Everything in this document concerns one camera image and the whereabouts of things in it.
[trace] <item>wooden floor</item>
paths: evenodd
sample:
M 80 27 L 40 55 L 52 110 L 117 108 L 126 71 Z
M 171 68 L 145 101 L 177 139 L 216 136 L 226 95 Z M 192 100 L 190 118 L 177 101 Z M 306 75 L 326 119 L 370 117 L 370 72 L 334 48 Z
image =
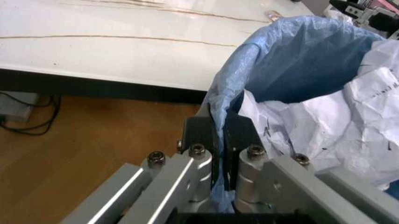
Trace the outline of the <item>wooden floor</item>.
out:
M 64 97 L 47 134 L 31 137 L 1 129 L 0 223 L 59 222 L 123 163 L 139 165 L 155 150 L 173 155 L 184 120 L 198 109 Z M 46 120 L 51 112 L 35 109 L 26 125 Z

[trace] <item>white table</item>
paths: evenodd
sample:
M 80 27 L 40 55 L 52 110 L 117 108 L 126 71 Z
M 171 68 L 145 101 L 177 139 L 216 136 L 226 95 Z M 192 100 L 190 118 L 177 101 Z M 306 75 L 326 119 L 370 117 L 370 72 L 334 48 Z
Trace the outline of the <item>white table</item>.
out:
M 290 0 L 2 0 L 0 89 L 30 73 L 207 91 L 269 10 L 312 14 Z

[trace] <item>power strip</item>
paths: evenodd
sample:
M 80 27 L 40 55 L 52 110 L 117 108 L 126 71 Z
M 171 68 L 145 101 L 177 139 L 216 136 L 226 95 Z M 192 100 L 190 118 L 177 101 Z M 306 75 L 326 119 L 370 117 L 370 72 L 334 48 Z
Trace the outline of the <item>power strip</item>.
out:
M 39 99 L 39 94 L 37 93 L 3 92 L 29 104 L 36 104 Z M 0 117 L 5 117 L 6 120 L 10 121 L 26 122 L 28 121 L 32 110 L 33 107 L 18 103 L 7 96 L 0 94 Z

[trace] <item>crumpled paper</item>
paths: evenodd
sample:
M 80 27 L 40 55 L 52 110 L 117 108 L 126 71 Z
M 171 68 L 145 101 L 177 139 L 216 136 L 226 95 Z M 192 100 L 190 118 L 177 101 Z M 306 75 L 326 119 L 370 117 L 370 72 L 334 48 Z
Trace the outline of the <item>crumpled paper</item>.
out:
M 386 184 L 399 179 L 398 62 L 399 41 L 374 42 L 343 90 L 293 104 L 257 103 L 245 91 L 239 114 L 252 119 L 269 157 L 302 153 L 316 171 L 344 165 Z

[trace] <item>blue plastic bag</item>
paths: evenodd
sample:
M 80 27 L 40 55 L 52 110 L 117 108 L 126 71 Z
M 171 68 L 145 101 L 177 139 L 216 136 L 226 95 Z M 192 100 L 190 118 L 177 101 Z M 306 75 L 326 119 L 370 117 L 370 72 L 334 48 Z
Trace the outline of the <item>blue plastic bag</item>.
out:
M 203 102 L 210 104 L 221 157 L 226 110 L 244 88 L 258 102 L 300 102 L 333 93 L 357 74 L 371 43 L 379 40 L 384 38 L 316 16 L 283 18 L 256 31 L 216 74 Z M 233 195 L 224 191 L 222 172 L 211 197 L 218 201 L 219 212 L 233 211 Z

